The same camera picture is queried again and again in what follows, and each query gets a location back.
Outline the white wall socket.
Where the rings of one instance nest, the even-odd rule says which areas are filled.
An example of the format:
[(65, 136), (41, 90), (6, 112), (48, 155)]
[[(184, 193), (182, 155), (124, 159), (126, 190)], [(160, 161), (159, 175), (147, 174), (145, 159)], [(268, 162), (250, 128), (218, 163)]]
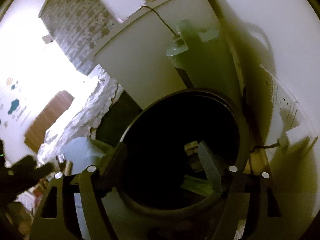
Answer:
[(262, 64), (260, 67), (263, 83), (268, 86), (271, 102), (279, 112), (283, 131), (278, 138), (285, 154), (306, 155), (318, 139), (318, 132), (310, 116), (286, 86)]

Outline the brown wooden headboard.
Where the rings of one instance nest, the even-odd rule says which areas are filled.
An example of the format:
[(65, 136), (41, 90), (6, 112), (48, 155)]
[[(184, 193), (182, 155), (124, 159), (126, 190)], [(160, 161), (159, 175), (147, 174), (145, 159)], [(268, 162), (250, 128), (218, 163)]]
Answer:
[(44, 107), (40, 114), (30, 124), (24, 134), (24, 143), (37, 153), (44, 143), (47, 129), (67, 110), (74, 96), (66, 90), (59, 91)]

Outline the black round trash bin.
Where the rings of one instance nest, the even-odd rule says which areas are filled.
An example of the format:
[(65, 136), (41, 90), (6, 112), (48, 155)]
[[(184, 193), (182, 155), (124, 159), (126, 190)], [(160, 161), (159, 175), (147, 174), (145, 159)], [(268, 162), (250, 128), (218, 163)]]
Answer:
[(216, 205), (243, 170), (248, 126), (240, 107), (214, 90), (186, 89), (146, 108), (121, 138), (116, 189), (148, 215)]

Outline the patterned grey window curtain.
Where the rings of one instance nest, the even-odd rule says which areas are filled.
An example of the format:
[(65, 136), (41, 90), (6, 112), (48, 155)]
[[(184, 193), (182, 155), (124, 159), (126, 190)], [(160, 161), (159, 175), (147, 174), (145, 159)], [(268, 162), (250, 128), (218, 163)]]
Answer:
[(75, 69), (84, 75), (96, 67), (88, 55), (118, 24), (101, 0), (46, 0), (39, 18)]

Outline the white bedside cabinet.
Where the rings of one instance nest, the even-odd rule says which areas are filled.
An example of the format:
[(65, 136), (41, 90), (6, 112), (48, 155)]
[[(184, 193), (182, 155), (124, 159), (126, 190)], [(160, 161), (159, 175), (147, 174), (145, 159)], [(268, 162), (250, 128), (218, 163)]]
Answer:
[(95, 47), (92, 57), (115, 78), (141, 107), (185, 89), (185, 83), (166, 55), (176, 24), (189, 20), (199, 31), (215, 27), (220, 35), (206, 62), (189, 66), (193, 85), (209, 88), (240, 103), (241, 90), (233, 57), (208, 0), (155, 0), (115, 27)]

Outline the wall sticker poster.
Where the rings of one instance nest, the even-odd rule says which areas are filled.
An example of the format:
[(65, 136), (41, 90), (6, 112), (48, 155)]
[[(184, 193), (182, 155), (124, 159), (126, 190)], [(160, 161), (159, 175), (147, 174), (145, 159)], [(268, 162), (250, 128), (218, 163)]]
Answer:
[(21, 90), (21, 83), (12, 76), (1, 81), (1, 132), (22, 126), (28, 116), (26, 98)]

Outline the white rumpled duvet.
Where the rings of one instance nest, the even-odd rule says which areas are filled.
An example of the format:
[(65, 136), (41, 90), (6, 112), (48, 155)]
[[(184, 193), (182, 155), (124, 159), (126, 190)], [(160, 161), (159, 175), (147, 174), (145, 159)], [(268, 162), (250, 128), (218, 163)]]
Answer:
[(86, 100), (75, 99), (50, 126), (37, 153), (39, 164), (45, 164), (61, 154), (62, 147), (77, 137), (91, 137), (91, 130), (98, 128), (102, 117), (119, 100), (124, 89), (120, 83), (102, 71), (97, 84)]

